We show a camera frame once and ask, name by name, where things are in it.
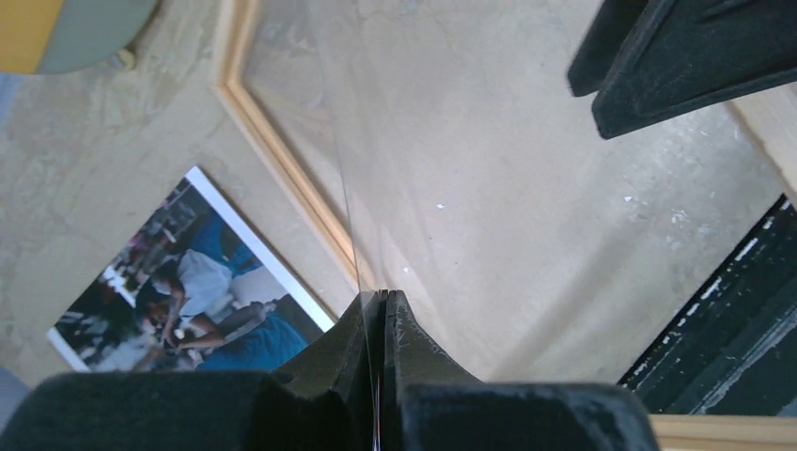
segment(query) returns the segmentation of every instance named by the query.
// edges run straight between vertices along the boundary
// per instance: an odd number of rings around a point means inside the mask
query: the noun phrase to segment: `yellow object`
[[[32,73],[64,0],[0,0],[0,70]]]

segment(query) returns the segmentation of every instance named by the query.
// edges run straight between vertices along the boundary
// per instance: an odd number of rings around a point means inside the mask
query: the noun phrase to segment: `photograph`
[[[333,324],[195,167],[47,335],[78,371],[272,371]]]

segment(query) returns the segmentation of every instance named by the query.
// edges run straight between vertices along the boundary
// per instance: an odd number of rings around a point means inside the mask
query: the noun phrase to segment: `blue fabric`
[[[307,347],[307,342],[275,313],[248,334],[215,350],[197,371],[260,369],[273,371]]]
[[[227,227],[219,213],[215,210],[208,212],[204,223],[197,230],[191,241],[191,249],[201,252],[232,271],[232,278],[236,278],[263,266],[260,260],[254,258],[252,251],[241,243],[227,259],[222,250],[222,231]]]

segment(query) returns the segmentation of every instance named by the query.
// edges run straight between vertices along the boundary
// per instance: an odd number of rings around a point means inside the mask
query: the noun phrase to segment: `wooden board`
[[[260,7],[260,0],[221,1],[213,44],[211,86],[252,149],[347,274],[352,286],[358,289],[362,282],[373,288],[371,272],[365,262],[357,261],[349,231],[334,215],[242,82]]]
[[[663,450],[797,449],[797,418],[651,415]]]
[[[753,140],[783,180],[789,199],[797,201],[797,91],[779,86],[727,103],[730,114]]]

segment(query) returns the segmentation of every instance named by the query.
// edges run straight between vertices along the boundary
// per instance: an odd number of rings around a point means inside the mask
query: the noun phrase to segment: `concrete floor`
[[[597,0],[310,3],[266,2],[247,81],[378,285],[479,377],[616,381],[780,193],[722,106],[598,137],[564,80]],[[134,72],[20,86],[0,365],[23,381],[66,369],[46,330],[195,163],[335,311],[351,299],[207,89],[215,10],[165,2]]]

